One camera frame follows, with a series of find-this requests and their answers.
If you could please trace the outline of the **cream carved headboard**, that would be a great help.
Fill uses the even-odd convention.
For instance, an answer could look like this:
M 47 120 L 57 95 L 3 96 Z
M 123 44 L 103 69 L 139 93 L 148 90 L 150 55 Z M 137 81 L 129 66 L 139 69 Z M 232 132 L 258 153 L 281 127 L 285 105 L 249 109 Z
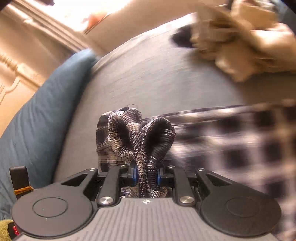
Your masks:
M 88 48 L 82 34 L 40 7 L 54 1 L 1 1 L 1 132 L 48 76 Z

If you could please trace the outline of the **blue pillow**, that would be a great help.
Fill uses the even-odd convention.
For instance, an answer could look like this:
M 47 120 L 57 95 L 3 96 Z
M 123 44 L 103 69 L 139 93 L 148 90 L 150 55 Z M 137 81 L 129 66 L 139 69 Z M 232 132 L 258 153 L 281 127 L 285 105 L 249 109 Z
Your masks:
M 86 49 L 59 66 L 16 113 L 1 136 L 1 219 L 16 201 L 9 169 L 26 166 L 34 188 L 50 185 L 73 113 L 91 68 L 99 60 Z

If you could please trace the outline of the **dark plaid shirt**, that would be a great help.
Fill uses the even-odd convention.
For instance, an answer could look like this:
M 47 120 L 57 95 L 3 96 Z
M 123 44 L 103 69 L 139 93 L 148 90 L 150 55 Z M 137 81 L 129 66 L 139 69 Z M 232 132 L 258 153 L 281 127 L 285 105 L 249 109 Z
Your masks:
M 166 114 L 176 132 L 165 165 L 205 168 L 278 201 L 279 240 L 295 240 L 295 101 Z

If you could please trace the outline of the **beige trousers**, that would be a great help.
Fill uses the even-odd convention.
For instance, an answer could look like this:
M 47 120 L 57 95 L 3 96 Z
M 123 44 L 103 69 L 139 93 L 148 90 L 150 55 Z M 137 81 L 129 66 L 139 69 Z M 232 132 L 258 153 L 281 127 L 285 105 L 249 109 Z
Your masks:
M 192 46 L 235 82 L 259 73 L 295 72 L 295 34 L 270 1 L 197 1 Z

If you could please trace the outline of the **orange object on windowsill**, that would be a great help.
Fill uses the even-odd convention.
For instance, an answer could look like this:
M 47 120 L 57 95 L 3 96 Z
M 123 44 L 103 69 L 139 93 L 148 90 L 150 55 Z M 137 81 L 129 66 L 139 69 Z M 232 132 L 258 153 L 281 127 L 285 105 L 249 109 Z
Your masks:
M 84 32 L 88 32 L 91 28 L 93 28 L 97 23 L 101 22 L 103 19 L 107 17 L 107 12 L 99 11 L 96 13 L 90 14 L 88 17 L 84 18 L 82 23 L 87 23 L 87 26 Z

